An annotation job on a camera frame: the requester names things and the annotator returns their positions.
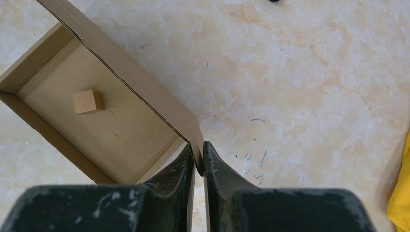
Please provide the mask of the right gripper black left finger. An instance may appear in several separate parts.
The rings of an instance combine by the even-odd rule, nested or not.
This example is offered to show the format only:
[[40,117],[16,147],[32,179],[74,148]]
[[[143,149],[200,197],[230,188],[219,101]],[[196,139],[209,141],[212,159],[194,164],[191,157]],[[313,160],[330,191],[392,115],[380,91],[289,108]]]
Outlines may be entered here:
[[144,232],[190,232],[195,164],[190,145],[144,182],[149,187],[142,208]]

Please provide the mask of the brown cardboard paper box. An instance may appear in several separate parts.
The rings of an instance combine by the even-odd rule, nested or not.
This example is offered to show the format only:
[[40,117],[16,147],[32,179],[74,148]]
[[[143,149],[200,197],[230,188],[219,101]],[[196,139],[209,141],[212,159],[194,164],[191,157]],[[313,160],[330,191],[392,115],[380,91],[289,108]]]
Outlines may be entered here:
[[[135,184],[180,140],[204,172],[196,116],[66,0],[40,4],[57,20],[0,78],[0,99],[97,184]],[[77,114],[93,89],[104,111]]]

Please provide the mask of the small brown cardboard cube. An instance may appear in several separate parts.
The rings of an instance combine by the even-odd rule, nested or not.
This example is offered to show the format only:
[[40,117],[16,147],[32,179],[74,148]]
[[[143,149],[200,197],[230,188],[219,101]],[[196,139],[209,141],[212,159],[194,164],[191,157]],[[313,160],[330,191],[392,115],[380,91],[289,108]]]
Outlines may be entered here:
[[102,94],[93,89],[74,93],[73,103],[77,114],[85,115],[105,110]]

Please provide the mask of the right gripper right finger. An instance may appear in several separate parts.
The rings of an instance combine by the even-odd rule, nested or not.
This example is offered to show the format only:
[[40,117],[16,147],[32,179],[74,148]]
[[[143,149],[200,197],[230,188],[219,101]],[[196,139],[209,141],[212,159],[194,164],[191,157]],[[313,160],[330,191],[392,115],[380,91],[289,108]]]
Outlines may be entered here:
[[210,141],[203,143],[203,161],[207,230],[222,232],[226,222],[231,221],[224,216],[230,217],[229,199],[236,190],[255,189],[256,186],[229,166]]

